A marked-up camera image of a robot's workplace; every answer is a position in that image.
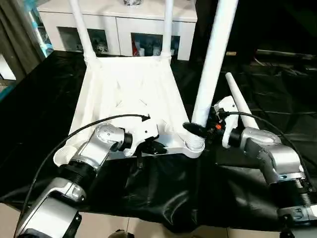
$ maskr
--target robotic arm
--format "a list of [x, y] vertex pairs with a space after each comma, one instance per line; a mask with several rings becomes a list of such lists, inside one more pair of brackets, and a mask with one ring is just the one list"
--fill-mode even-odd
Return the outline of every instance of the robotic arm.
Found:
[[151, 119], [126, 133], [108, 123], [99, 124], [67, 165], [60, 167], [60, 176], [49, 186], [26, 212], [18, 224], [16, 237], [73, 238], [81, 222], [81, 215], [73, 207], [87, 198], [92, 182], [110, 152], [134, 154], [138, 145], [159, 135]]
[[214, 110], [218, 120], [212, 128], [207, 130], [193, 123], [185, 123], [184, 128], [203, 138], [221, 136], [224, 148], [238, 147], [248, 157], [258, 160], [281, 222], [294, 234], [301, 232], [301, 237], [315, 237], [316, 231], [307, 227], [317, 225], [316, 192], [296, 151], [282, 144], [280, 138], [269, 131], [252, 127], [243, 131], [236, 129], [238, 115], [225, 113], [238, 111], [231, 96], [215, 104]]

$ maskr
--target cabinet glass door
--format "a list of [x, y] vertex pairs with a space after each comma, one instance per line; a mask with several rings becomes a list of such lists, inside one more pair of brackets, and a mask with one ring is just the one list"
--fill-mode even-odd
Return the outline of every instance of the cabinet glass door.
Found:
[[[57, 27], [61, 40], [66, 51], [83, 52], [77, 28], [74, 27]], [[106, 33], [100, 29], [88, 29], [90, 41], [96, 54], [108, 54], [108, 44], [106, 40]]]
[[[163, 35], [131, 33], [133, 56], [159, 56], [162, 50]], [[172, 36], [171, 54], [177, 57], [179, 36]]]

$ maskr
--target black tarp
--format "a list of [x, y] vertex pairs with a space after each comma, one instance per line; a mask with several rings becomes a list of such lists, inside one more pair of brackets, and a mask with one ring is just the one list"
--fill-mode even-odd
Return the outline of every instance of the black tarp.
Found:
[[[171, 66], [190, 117], [202, 65], [176, 61]], [[81, 54], [54, 52], [0, 103], [0, 196], [21, 188], [5, 203], [21, 207], [42, 159], [68, 134], [85, 69]], [[224, 78], [230, 70], [252, 113], [282, 129], [304, 157], [317, 162], [316, 73], [263, 66], [222, 70], [214, 102], [230, 95]], [[316, 169], [307, 166], [316, 177]], [[50, 160], [31, 201], [56, 174]], [[133, 158], [109, 161], [80, 209], [160, 222], [174, 232], [199, 225], [279, 229], [276, 207], [256, 161], [216, 141], [207, 141], [198, 159], [145, 157], [142, 169]]]

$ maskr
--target white chair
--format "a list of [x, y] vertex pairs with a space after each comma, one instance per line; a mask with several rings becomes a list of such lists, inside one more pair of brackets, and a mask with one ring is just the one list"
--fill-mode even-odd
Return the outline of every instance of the white chair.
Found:
[[[158, 57], [97, 58], [93, 51], [78, 0], [69, 0], [84, 49], [87, 65], [70, 133], [102, 118], [120, 114], [150, 115], [159, 130], [157, 141], [168, 154], [182, 153], [198, 157], [205, 148], [204, 139], [190, 134], [182, 124], [188, 122], [175, 79], [170, 68], [170, 42], [173, 0], [165, 1], [162, 52]], [[220, 68], [225, 54], [238, 0], [219, 0], [211, 39], [199, 86], [192, 122], [206, 126]], [[139, 118], [120, 118], [111, 124], [132, 130]], [[57, 165], [67, 163], [89, 139], [94, 127], [69, 139], [57, 151]], [[123, 158], [112, 154], [109, 159]]]

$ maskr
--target white floor tile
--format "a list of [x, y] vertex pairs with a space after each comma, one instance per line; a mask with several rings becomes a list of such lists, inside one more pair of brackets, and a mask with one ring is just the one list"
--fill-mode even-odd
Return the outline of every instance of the white floor tile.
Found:
[[279, 238], [279, 232], [261, 232], [228, 228], [228, 238]]
[[130, 218], [127, 231], [134, 234], [135, 238], [227, 238], [225, 228], [201, 226], [189, 234], [180, 235], [173, 234], [159, 223], [138, 218]]
[[81, 213], [82, 222], [76, 238], [107, 238], [116, 230], [126, 230], [127, 217], [117, 217], [93, 213]]
[[0, 237], [12, 238], [20, 212], [0, 203]]

